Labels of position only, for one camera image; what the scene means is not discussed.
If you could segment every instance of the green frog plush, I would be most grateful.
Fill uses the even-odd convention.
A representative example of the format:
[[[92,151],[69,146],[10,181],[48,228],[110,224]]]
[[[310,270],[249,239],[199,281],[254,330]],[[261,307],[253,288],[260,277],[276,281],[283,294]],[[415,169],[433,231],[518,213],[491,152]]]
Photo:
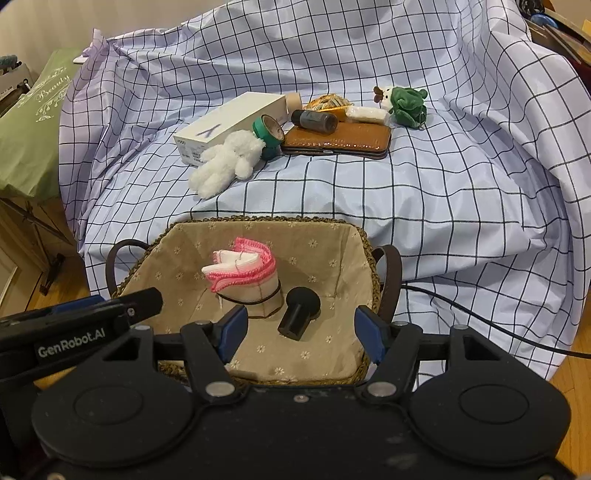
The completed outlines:
[[[383,110],[387,110],[399,125],[409,128],[421,128],[424,125],[427,119],[424,101],[428,95],[425,89],[374,87],[374,94],[374,102],[379,103]]]

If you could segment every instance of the white teddy bear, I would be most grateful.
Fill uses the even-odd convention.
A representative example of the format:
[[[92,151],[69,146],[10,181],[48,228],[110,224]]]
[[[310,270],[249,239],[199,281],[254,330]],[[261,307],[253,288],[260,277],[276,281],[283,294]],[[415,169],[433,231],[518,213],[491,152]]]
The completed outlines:
[[[232,132],[223,144],[214,145],[201,154],[205,165],[191,173],[189,188],[202,199],[208,199],[226,190],[234,177],[246,180],[261,159],[264,146],[265,142],[253,132]]]

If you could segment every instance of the brown case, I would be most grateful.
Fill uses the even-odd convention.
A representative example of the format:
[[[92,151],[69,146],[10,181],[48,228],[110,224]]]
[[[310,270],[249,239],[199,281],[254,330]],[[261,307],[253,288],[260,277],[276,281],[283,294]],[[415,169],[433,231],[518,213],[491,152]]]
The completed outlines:
[[[293,127],[285,135],[281,149],[286,154],[326,155],[350,154],[369,158],[384,158],[388,154],[392,131],[376,124],[339,122],[332,134],[321,134]]]

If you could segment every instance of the basket handle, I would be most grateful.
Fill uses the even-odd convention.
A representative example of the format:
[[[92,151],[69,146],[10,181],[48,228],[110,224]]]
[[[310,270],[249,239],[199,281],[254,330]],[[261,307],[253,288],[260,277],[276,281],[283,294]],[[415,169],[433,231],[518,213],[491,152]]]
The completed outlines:
[[[400,296],[402,260],[400,253],[393,245],[376,247],[372,255],[376,264],[382,257],[386,257],[386,280],[382,289],[382,299],[379,302],[378,316],[386,323],[391,323]]]
[[[117,292],[117,281],[115,280],[115,260],[117,259],[117,253],[123,247],[140,247],[144,250],[147,250],[150,246],[141,240],[135,240],[133,238],[122,240],[121,242],[117,242],[115,245],[113,245],[109,251],[109,255],[107,255],[107,261],[105,263],[105,280],[107,281],[107,290],[109,290],[109,295],[111,295],[111,297],[113,297],[113,295]]]

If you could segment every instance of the white checkered sheet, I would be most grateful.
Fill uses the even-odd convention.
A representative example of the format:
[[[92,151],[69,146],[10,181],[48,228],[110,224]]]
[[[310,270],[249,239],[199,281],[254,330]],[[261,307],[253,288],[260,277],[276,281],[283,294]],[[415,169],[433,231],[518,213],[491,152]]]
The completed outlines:
[[[386,159],[282,157],[210,200],[189,191],[172,134],[224,101],[296,90],[372,106],[390,84],[430,96],[427,128],[394,128]],[[590,112],[512,0],[231,2],[170,30],[95,31],[63,106],[61,194],[92,293],[108,295],[115,242],[152,242],[190,212],[317,215],[394,244],[405,280],[568,348],[589,284]],[[139,255],[120,253],[118,281]],[[401,292],[395,318],[431,333],[469,322],[547,378],[562,361],[423,294]]]

